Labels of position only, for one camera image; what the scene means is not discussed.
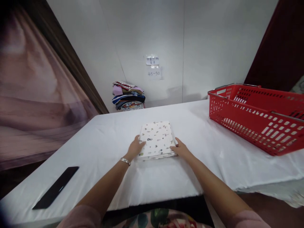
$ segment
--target bracelet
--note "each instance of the bracelet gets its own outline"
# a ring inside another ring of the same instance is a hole
[[[131,165],[131,163],[125,158],[121,158],[120,161],[126,162],[129,166]]]

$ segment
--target smartphone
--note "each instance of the smartphone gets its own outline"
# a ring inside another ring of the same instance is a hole
[[[79,166],[67,168],[50,187],[50,189],[43,195],[43,197],[37,202],[37,204],[33,207],[33,210],[48,208],[78,169]]]

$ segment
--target red basket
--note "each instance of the red basket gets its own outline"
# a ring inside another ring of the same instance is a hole
[[[266,153],[281,156],[304,148],[304,95],[238,83],[208,94],[210,119]]]

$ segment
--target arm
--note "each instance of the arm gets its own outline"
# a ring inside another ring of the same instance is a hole
[[[131,143],[128,152],[123,158],[131,162],[142,150],[146,142],[141,144],[138,141],[137,135]],[[110,169],[92,188],[91,190],[79,201],[76,206],[87,205],[96,209],[103,219],[112,199],[119,188],[121,181],[128,169],[128,163],[118,161],[112,169]]]
[[[252,209],[223,181],[198,160],[178,138],[178,144],[171,149],[190,165],[196,178],[225,225],[241,211]]]

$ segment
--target hand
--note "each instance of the hand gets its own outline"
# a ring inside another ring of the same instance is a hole
[[[133,142],[129,146],[127,154],[124,156],[129,162],[131,162],[142,150],[143,146],[146,144],[146,141],[139,143],[139,135],[135,136]]]
[[[186,145],[177,137],[175,137],[177,140],[177,145],[176,147],[170,146],[170,149],[173,150],[178,156],[186,159],[192,156],[192,153],[188,150]]]

